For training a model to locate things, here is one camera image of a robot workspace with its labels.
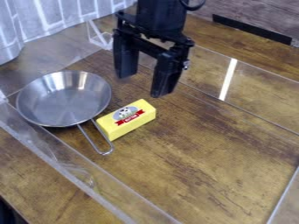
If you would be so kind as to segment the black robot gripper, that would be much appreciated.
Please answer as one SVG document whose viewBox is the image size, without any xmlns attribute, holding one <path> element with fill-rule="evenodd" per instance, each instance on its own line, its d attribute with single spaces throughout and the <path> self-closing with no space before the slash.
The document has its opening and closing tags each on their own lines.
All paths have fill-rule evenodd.
<svg viewBox="0 0 299 224">
<path fill-rule="evenodd" d="M 188 58 L 194 47 L 184 34 L 190 0 L 138 0 L 135 14 L 117 13 L 114 30 L 114 61 L 117 77 L 137 74 L 139 53 L 157 58 L 151 96 L 169 95 L 178 84 L 184 70 L 190 67 Z"/>
</svg>

